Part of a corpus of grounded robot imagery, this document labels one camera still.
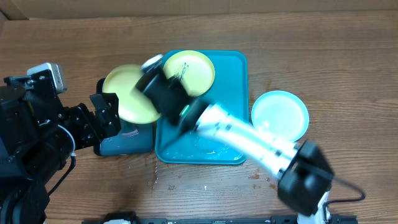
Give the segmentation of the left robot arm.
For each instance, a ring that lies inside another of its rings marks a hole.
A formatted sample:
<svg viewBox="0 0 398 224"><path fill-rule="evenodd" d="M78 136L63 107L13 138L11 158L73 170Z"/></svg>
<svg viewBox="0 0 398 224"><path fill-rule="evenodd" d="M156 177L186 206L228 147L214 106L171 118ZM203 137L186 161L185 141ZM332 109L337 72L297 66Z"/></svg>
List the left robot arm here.
<svg viewBox="0 0 398 224"><path fill-rule="evenodd" d="M118 98L91 95L96 111L62 106L47 93L37 110L23 86L1 87L1 223L44 223L51 190L45 185L75 151L119 133Z"/></svg>

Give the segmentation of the light blue plate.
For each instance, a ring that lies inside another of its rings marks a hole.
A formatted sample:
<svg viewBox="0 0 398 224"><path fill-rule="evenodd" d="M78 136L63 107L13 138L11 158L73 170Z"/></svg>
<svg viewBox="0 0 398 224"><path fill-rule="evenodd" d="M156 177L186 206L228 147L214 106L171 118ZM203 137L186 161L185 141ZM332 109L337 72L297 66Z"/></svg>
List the light blue plate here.
<svg viewBox="0 0 398 224"><path fill-rule="evenodd" d="M282 90L268 91L253 104L253 126L289 141L298 141L307 132L309 112L296 95Z"/></svg>

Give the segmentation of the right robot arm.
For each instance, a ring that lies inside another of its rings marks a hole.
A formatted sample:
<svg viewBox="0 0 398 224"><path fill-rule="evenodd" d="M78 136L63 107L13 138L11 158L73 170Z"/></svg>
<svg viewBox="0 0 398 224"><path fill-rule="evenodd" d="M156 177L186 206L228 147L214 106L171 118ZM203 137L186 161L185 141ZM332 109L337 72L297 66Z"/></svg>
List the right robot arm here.
<svg viewBox="0 0 398 224"><path fill-rule="evenodd" d="M268 169L278 180L278 197L298 213L298 223L328 223L327 198L333 173L316 145L279 139L260 133L231 115L217 103L201 99L213 85L215 71L203 68L173 71L167 67L115 68L101 79L100 93L114 93L119 117L130 123L146 123L153 110L178 127L178 134L164 144L173 145L186 133L233 147Z"/></svg>

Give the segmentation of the yellow plate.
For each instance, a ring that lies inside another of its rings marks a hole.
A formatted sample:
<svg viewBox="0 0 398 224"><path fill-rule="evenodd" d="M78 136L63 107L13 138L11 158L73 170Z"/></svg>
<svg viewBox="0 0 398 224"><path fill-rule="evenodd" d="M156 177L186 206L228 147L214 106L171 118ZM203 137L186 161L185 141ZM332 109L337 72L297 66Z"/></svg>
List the yellow plate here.
<svg viewBox="0 0 398 224"><path fill-rule="evenodd" d="M173 54L164 63L167 78L176 78L190 96L206 93L215 80L215 67L203 53L183 50Z"/></svg>
<svg viewBox="0 0 398 224"><path fill-rule="evenodd" d="M117 95L119 117L130 123L148 124L160 118L152 102L136 88L142 76L140 65L121 65L112 70L103 83L102 92Z"/></svg>

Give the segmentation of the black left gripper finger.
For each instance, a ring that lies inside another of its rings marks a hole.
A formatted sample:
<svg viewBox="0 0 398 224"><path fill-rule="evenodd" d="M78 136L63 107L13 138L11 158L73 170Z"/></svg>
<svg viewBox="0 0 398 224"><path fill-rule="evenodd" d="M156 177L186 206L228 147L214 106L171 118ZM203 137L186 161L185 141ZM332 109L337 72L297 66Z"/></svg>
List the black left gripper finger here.
<svg viewBox="0 0 398 224"><path fill-rule="evenodd" d="M115 93L97 93L90 95L90 100L95 107L95 114L108 113L118 117L119 98Z"/></svg>
<svg viewBox="0 0 398 224"><path fill-rule="evenodd" d="M119 134L121 123L116 112L107 109L96 110L95 119L102 137L113 137Z"/></svg>

